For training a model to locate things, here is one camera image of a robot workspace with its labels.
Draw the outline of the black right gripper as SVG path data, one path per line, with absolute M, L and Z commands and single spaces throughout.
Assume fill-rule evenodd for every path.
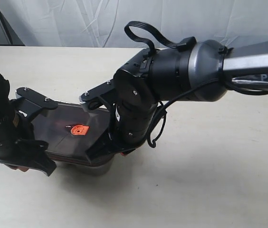
M 89 161 L 118 153 L 126 156 L 145 142 L 154 148 L 164 127 L 161 127 L 160 133 L 153 140 L 151 132 L 163 118 L 162 102 L 152 104 L 147 109 L 118 102 L 115 105 L 115 112 L 110 114 L 108 128 L 86 151 Z

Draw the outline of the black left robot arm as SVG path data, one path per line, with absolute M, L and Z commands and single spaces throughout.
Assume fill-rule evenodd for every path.
M 108 127 L 105 108 L 85 111 L 79 104 L 52 100 L 27 87 L 9 99 L 10 83 L 0 74 L 0 164 L 10 169 L 51 175 L 58 163 L 100 176 L 114 155 L 87 156 Z

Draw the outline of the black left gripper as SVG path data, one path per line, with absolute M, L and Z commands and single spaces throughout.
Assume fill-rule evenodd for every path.
M 32 120 L 15 108 L 16 99 L 0 99 L 0 163 L 12 170 L 41 171 L 50 176 L 55 162 L 47 154 L 48 142 L 35 138 Z

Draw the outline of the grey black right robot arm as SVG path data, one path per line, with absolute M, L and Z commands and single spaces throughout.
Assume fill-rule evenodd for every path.
M 106 130 L 87 149 L 87 159 L 129 154 L 142 144 L 156 147 L 151 134 L 166 123 L 167 108 L 177 101 L 215 102 L 227 91 L 268 95 L 268 41 L 228 48 L 217 41 L 184 39 L 175 48 L 143 49 L 113 78 L 85 92 L 86 111 L 105 106 Z

